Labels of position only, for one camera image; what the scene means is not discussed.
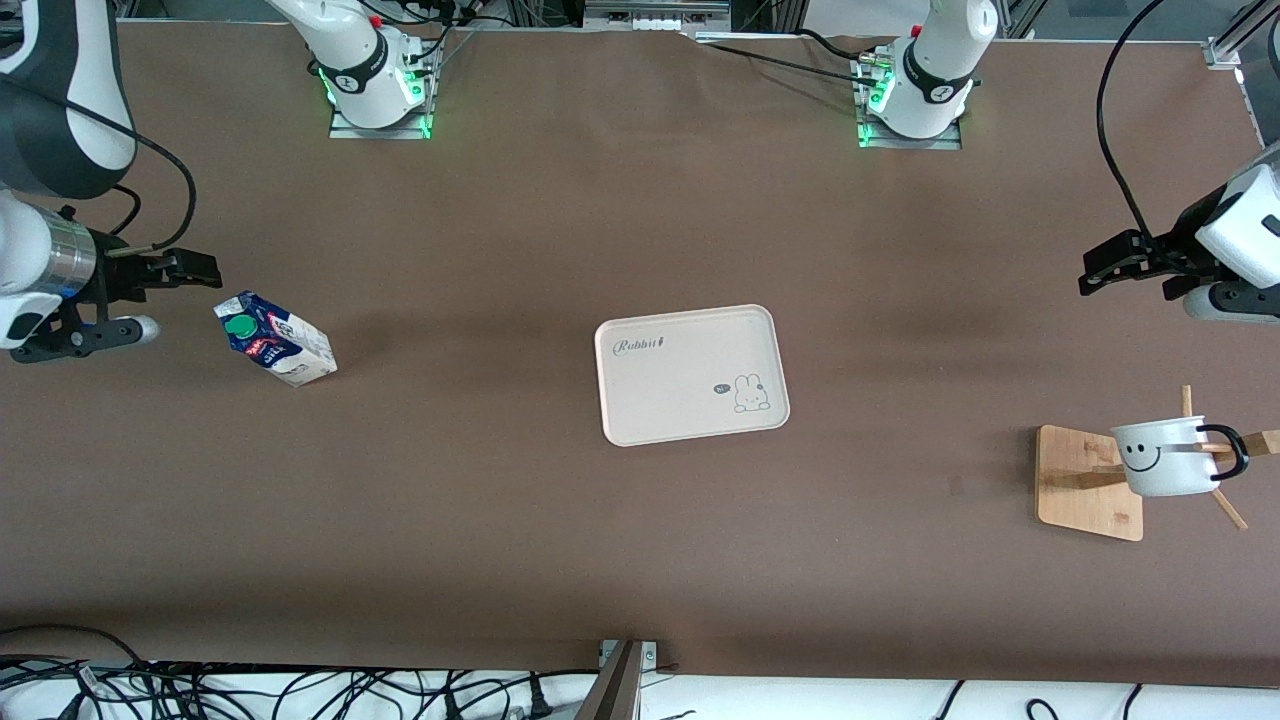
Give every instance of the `wooden base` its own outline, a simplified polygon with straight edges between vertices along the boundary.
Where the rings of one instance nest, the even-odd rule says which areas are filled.
[[[1036,516],[1050,525],[1142,539],[1142,498],[1110,471],[1120,451],[1108,436],[1043,425],[1036,433]]]

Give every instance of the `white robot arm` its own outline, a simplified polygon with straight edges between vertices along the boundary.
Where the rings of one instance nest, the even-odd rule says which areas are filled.
[[[890,45],[893,74],[870,111],[905,137],[941,135],[964,113],[973,70],[998,24],[991,0],[931,0],[919,36]]]
[[[216,261],[182,249],[113,258],[120,238],[74,222],[70,208],[54,214],[13,195],[97,197],[137,147],[108,3],[23,0],[22,22],[22,44],[0,60],[0,348],[33,363],[145,342],[157,325],[111,319],[108,304],[142,302],[147,288],[221,287]],[[97,307],[95,324],[79,304]]]
[[[422,104],[417,37],[383,27],[356,0],[268,1],[306,38],[352,124],[385,127]],[[150,288],[221,287],[216,260],[183,249],[122,252],[123,240],[74,222],[69,208],[54,214],[13,195],[97,197],[124,177],[137,147],[122,132],[133,123],[106,0],[23,0],[22,22],[22,44],[0,59],[0,348],[37,363],[146,342],[159,327],[111,319],[108,304],[142,302]],[[81,320],[82,304],[97,309],[96,323]]]
[[[353,126],[383,128],[424,102],[420,38],[371,18],[356,0],[266,1],[307,41],[334,105]]]
[[[1080,295],[1172,275],[1166,300],[1193,318],[1280,324],[1280,143],[1183,211],[1172,229],[1128,229],[1084,254]]]

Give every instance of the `wooden peg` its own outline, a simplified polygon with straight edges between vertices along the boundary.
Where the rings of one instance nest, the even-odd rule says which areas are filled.
[[[1280,430],[1262,430],[1244,436],[1244,450],[1249,457],[1280,455]]]
[[[1244,521],[1244,518],[1240,518],[1240,514],[1235,511],[1235,507],[1231,505],[1231,501],[1226,500],[1226,496],[1222,495],[1222,491],[1215,489],[1213,500],[1217,501],[1217,506],[1222,509],[1222,512],[1226,512],[1226,516],[1231,519],[1231,523],[1235,524],[1236,530],[1249,529],[1249,524]]]
[[[1190,418],[1194,414],[1196,413],[1192,410],[1192,386],[1183,386],[1183,418]],[[1254,433],[1254,434],[1262,436],[1265,433]],[[1275,439],[1280,442],[1280,433],[1276,434]],[[1248,442],[1249,442],[1248,438],[1245,438],[1244,447],[1249,446]],[[1265,441],[1260,438],[1257,442],[1265,442]],[[1213,460],[1233,459],[1231,446],[1222,442],[1198,442],[1196,443],[1196,450],[1198,452],[1226,454],[1226,455],[1215,455]],[[1226,496],[1222,495],[1222,491],[1215,488],[1212,495],[1213,500],[1217,501],[1217,506],[1221,507],[1222,512],[1226,512],[1226,516],[1231,519],[1231,524],[1235,525],[1236,530],[1249,529],[1248,523],[1244,521],[1244,518],[1240,518],[1240,514],[1235,511],[1235,507],[1231,505],[1231,501],[1229,501]]]

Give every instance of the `brown tablecloth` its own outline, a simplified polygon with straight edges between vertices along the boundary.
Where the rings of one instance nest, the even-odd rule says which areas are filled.
[[[1226,488],[1245,533],[1207,496],[1148,501],[1140,543],[1033,518],[1037,425],[1171,416],[1189,382],[1280,427],[1280,332],[1157,282],[1076,295],[1132,223],[1094,138],[1108,46],[995,45],[964,150],[910,152],[859,149],[838,81],[673,35],[479,36],[428,142],[328,140],[289,27],[120,42],[228,287],[118,306],[164,325],[150,347],[0,365],[4,620],[166,659],[550,667],[632,635],[690,673],[1280,676],[1280,464]],[[1257,151],[1190,44],[1125,50],[1108,118],[1157,228]],[[151,242],[183,187],[140,152]],[[211,306],[239,290],[326,331],[338,374],[291,389],[230,352]],[[746,302],[787,425],[611,446],[596,325]]]

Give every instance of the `mounting plate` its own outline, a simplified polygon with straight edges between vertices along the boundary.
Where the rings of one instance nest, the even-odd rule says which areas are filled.
[[[600,641],[600,667],[609,661],[609,655],[613,653],[613,648],[618,647],[622,641]],[[658,669],[658,643],[650,641],[643,641],[640,643],[640,671],[650,673]]]
[[[883,92],[892,81],[892,56],[887,45],[863,53],[858,60],[849,61],[854,77],[869,77],[879,82],[879,87],[850,83],[854,86],[854,113],[858,118],[859,147],[896,147],[900,150],[960,150],[960,122],[951,120],[947,129],[937,137],[918,140],[904,137],[892,129],[879,115],[870,111],[872,96]]]
[[[417,49],[421,50],[421,40],[411,36],[411,41],[415,41]],[[333,117],[329,120],[329,137],[339,140],[430,140],[431,126],[435,123],[435,99],[440,91],[443,55],[444,44],[436,42],[430,55],[406,68],[408,72],[425,70],[421,78],[408,81],[411,91],[422,94],[422,104],[410,110],[399,122],[384,128],[362,128],[351,124],[338,111],[330,91],[329,105],[333,106]]]

